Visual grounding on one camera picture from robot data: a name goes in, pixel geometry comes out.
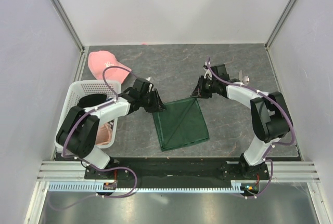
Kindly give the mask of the dark green cloth napkin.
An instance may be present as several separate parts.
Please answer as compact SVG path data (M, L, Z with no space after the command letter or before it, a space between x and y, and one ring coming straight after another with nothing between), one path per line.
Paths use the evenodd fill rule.
M209 140L209 131L196 98L186 98L165 104L155 112L153 120L161 151L190 147Z

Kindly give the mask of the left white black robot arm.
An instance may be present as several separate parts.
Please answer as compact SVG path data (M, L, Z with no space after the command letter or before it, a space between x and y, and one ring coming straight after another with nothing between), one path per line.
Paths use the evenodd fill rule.
M55 141L62 147L62 157L76 157L92 167L103 179L112 177L114 166L111 157L96 144L98 130L106 123L127 116L139 108L148 113L166 109L157 89L144 79L137 78L133 86L115 97L96 106L73 106L65 117Z

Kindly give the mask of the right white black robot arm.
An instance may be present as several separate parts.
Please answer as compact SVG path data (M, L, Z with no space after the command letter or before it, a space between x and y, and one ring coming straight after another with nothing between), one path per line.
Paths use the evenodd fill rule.
M270 150L289 132L295 135L292 120L282 93L267 93L250 87L249 77L239 72L238 78L230 79L224 64L203 66L205 74L200 76L192 92L193 98L208 99L213 94L237 101L251 111L254 138L249 148L241 155L238 172L244 179L252 178L264 165Z

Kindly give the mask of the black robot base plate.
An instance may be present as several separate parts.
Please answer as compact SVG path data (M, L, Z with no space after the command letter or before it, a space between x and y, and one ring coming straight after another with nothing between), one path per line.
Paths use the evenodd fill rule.
M243 157L116 157L108 168L132 169L139 179L148 176L166 177L215 177L226 180L268 180L267 165L249 166Z

